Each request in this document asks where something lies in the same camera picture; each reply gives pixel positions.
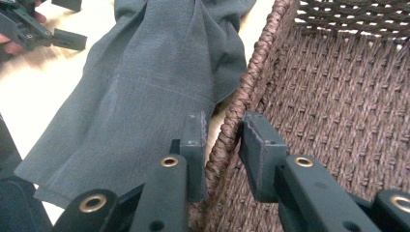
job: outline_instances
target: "gray fabric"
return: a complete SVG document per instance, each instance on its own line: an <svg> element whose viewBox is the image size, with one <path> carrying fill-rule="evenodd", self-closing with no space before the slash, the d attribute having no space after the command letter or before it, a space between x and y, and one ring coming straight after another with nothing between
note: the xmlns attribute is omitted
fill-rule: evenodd
<svg viewBox="0 0 410 232"><path fill-rule="evenodd" d="M209 116L246 68L240 17L254 0L117 0L116 25L15 174L65 207L89 189L145 182L187 114Z"/></svg>

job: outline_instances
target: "brown wicker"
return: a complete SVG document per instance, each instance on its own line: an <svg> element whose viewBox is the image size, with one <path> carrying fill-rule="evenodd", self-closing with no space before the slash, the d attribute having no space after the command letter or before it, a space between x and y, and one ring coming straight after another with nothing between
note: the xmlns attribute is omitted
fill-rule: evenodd
<svg viewBox="0 0 410 232"><path fill-rule="evenodd" d="M190 226L281 231L277 205L253 200L236 153L245 110L263 113L291 154L317 158L349 192L409 191L409 36L408 1L277 0L207 163L211 197L190 208Z"/></svg>

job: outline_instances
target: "woven basket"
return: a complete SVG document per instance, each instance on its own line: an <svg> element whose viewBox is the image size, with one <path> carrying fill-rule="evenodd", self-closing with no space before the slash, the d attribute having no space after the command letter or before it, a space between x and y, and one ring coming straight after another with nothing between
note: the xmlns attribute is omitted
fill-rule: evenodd
<svg viewBox="0 0 410 232"><path fill-rule="evenodd" d="M380 189L409 191L409 36L408 1L277 0L227 109L206 165L210 199L191 207L191 228L282 230L278 205L253 200L237 155L246 110L348 192L371 200Z"/></svg>

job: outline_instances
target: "metal grommet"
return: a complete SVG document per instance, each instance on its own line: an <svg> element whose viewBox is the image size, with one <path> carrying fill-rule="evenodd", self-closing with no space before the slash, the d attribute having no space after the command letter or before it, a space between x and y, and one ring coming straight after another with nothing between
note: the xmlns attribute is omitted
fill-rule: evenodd
<svg viewBox="0 0 410 232"><path fill-rule="evenodd" d="M106 203L106 197L102 194L91 195L81 201L79 210L83 213L96 212Z"/></svg>
<svg viewBox="0 0 410 232"><path fill-rule="evenodd" d="M303 167L312 167L313 162L308 159L308 158L296 158L295 159L296 164L303 166Z"/></svg>
<svg viewBox="0 0 410 232"><path fill-rule="evenodd" d="M178 159L174 157L166 157L162 159L161 165L164 167L172 167L178 164Z"/></svg>
<svg viewBox="0 0 410 232"><path fill-rule="evenodd" d="M394 195L394 196L392 196L392 198L390 198L390 200L400 210L405 211L407 213L410 213L410 207L400 204L400 201L407 202L407 203L410 204L410 199L399 196L399 195Z"/></svg>

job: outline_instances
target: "finger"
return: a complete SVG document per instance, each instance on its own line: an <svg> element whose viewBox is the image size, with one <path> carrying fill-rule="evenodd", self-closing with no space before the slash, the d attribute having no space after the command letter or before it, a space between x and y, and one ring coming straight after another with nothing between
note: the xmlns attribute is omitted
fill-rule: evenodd
<svg viewBox="0 0 410 232"><path fill-rule="evenodd" d="M40 13L38 13L38 12L34 12L34 18L35 18L39 23L45 23L45 22L47 22L47 18L46 18L44 15L42 15L42 14L40 14Z"/></svg>
<svg viewBox="0 0 410 232"><path fill-rule="evenodd" d="M17 43L10 42L4 45L4 50L12 55L18 55L23 52L24 48Z"/></svg>
<svg viewBox="0 0 410 232"><path fill-rule="evenodd" d="M3 34L0 34L0 44L5 43L5 42L9 42L9 41L10 41L9 38L4 36Z"/></svg>

